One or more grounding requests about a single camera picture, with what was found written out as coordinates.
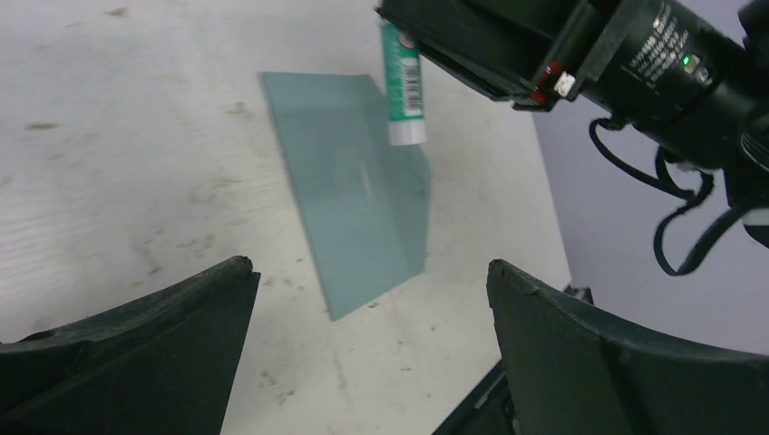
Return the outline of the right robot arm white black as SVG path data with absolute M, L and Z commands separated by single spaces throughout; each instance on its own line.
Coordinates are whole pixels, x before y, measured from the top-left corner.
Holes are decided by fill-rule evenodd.
M 768 4 L 738 13 L 737 43 L 677 1 L 383 1 L 378 14 L 431 62 L 517 111 L 584 97 L 589 125 L 632 127 L 657 144 L 648 175 L 594 139 L 630 177 L 681 198 L 667 164 L 725 177 L 730 215 L 768 241 Z

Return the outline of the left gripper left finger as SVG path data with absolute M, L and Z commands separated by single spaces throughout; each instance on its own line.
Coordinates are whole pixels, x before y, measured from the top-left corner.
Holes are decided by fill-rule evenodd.
M 260 275 L 234 256 L 1 347 L 4 434 L 218 434 Z

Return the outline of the teal envelope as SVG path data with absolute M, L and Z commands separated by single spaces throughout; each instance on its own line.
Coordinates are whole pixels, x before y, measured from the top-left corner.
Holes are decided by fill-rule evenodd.
M 420 275 L 431 168 L 421 148 L 390 144 L 375 81 L 299 72 L 259 81 L 330 317 Z

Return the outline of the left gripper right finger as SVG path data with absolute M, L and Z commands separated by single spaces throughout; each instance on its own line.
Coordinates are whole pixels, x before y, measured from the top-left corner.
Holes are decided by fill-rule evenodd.
M 768 359 L 634 324 L 495 260 L 487 294 L 525 434 L 765 434 Z

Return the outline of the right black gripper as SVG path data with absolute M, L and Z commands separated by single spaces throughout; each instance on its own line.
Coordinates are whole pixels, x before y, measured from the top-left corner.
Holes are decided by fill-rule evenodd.
M 583 96 L 675 160 L 768 168 L 768 4 L 737 43 L 677 1 L 383 1 L 422 54 L 497 102 L 549 111 Z

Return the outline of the green glue stick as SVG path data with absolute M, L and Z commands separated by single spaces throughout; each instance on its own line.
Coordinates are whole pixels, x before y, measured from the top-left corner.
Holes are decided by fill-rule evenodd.
M 423 81 L 417 43 L 385 20 L 380 22 L 388 134 L 393 146 L 426 142 Z

